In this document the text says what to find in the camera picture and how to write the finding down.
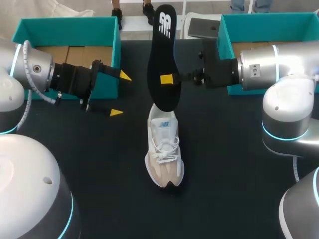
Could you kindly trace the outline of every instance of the person's leg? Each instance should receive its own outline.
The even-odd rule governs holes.
[[[148,17],[149,25],[153,26],[154,7],[151,0],[143,0],[143,14]]]
[[[233,13],[244,13],[245,0],[231,0],[230,8],[232,9]]]
[[[117,16],[118,17],[118,23],[119,23],[119,29],[122,29],[122,10],[120,7],[120,0],[112,0],[112,5],[113,5],[113,10],[112,10],[112,16]]]
[[[254,12],[268,13],[273,0],[256,0]]]

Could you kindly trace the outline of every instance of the white sneaker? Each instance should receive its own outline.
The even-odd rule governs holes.
[[[160,187],[178,186],[184,176],[180,157],[178,121],[174,112],[164,112],[153,104],[148,119],[149,151],[145,165]]]

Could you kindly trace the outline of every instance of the cardboard box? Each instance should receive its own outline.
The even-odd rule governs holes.
[[[315,13],[227,14],[221,18],[217,47],[220,59],[231,59],[237,58],[244,49],[314,40],[319,40],[319,18]],[[227,89],[230,95],[264,94],[266,91],[243,91],[241,85]]]
[[[115,17],[64,17],[22,19],[12,41],[23,44],[29,40],[38,50],[53,56],[56,63],[90,68],[94,60],[120,68],[121,39]],[[92,99],[115,99],[118,79],[98,73]],[[56,98],[57,92],[45,93]],[[63,94],[63,99],[77,99]]]

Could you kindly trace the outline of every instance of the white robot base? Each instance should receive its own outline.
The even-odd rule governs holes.
[[[79,239],[80,215],[52,153],[22,135],[0,135],[0,238]]]
[[[319,235],[319,168],[301,179],[282,197],[280,226],[286,239],[317,239]]]

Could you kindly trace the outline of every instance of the black insole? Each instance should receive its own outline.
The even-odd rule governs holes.
[[[161,75],[178,74],[174,58],[176,22],[176,11],[171,5],[161,5],[156,9],[147,80],[154,103],[165,112],[176,108],[181,89],[181,83],[178,85],[160,83]]]

